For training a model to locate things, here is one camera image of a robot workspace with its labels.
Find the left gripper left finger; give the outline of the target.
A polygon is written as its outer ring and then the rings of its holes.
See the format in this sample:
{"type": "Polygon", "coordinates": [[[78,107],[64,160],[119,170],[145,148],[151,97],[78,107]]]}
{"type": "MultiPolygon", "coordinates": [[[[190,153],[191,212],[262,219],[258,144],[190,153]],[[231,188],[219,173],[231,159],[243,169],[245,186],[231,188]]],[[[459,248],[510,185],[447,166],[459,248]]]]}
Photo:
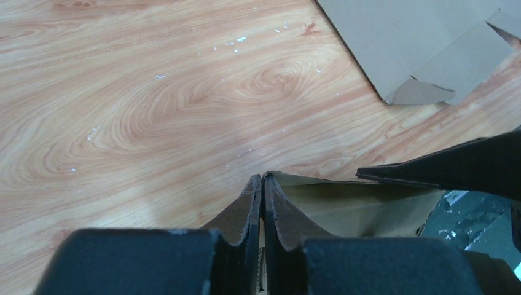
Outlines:
{"type": "Polygon", "coordinates": [[[260,175],[198,229],[97,229],[71,233],[36,294],[256,294],[260,175]]]}

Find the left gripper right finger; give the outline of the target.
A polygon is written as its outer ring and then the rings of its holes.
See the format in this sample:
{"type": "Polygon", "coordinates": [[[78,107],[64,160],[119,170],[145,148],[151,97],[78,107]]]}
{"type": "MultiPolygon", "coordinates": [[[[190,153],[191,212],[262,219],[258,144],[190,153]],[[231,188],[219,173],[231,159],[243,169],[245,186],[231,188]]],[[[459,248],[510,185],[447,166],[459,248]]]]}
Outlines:
{"type": "Polygon", "coordinates": [[[431,238],[338,238],[263,179],[269,294],[483,294],[468,254],[431,238]]]}

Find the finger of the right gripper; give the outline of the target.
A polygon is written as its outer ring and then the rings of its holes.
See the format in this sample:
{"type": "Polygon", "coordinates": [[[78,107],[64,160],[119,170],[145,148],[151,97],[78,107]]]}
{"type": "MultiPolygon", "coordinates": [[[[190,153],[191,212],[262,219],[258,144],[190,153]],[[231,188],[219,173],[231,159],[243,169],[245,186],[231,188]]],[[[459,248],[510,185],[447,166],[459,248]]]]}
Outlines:
{"type": "Polygon", "coordinates": [[[489,194],[520,193],[520,130],[477,138],[403,163],[359,168],[382,183],[489,194]]]}

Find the small brown cardboard box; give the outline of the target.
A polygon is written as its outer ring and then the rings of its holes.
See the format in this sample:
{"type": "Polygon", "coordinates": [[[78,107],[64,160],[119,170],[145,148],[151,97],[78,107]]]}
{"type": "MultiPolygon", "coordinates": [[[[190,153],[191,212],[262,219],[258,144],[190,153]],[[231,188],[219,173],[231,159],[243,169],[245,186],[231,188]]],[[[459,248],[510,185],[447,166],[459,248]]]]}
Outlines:
{"type": "MultiPolygon", "coordinates": [[[[338,238],[425,238],[428,216],[442,196],[437,190],[371,181],[326,181],[275,171],[266,175],[277,180],[297,209],[338,238]]],[[[483,294],[520,293],[520,280],[503,260],[461,251],[468,254],[483,294]]]]}

